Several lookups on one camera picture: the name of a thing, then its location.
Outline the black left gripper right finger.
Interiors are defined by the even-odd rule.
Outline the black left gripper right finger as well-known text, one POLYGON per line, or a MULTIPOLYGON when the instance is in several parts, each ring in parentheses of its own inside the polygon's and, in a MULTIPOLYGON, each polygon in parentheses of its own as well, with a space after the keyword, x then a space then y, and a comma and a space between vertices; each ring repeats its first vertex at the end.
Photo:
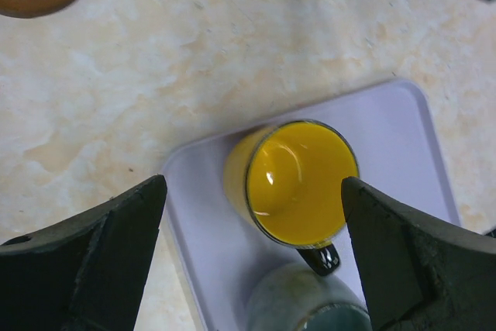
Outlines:
POLYGON ((358 178, 343 208, 374 330, 493 330, 495 239, 403 204, 358 178))

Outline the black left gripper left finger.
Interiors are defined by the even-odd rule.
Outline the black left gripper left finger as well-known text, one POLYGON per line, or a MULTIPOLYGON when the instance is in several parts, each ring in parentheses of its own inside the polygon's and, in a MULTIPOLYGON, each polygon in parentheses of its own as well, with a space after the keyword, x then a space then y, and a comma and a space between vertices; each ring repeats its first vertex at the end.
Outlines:
POLYGON ((154 175, 1 245, 3 330, 132 330, 164 212, 154 175))

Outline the grey green mug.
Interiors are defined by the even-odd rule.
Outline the grey green mug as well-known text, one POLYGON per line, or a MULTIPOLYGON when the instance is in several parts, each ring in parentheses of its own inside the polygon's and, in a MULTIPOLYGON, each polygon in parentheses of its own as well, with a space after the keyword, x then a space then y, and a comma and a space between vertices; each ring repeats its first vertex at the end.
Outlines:
POLYGON ((247 303, 247 330, 371 330, 366 306, 338 277, 300 264, 271 271, 247 303))

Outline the yellow mug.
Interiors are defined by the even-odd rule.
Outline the yellow mug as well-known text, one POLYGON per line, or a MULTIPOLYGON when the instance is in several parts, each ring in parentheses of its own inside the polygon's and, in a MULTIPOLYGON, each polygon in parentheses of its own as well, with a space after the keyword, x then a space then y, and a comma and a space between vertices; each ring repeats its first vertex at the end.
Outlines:
POLYGON ((314 119, 264 126, 243 137, 223 168, 229 204, 267 238, 298 251, 319 276, 340 265, 332 238, 346 225, 341 184, 359 177, 355 153, 314 119))

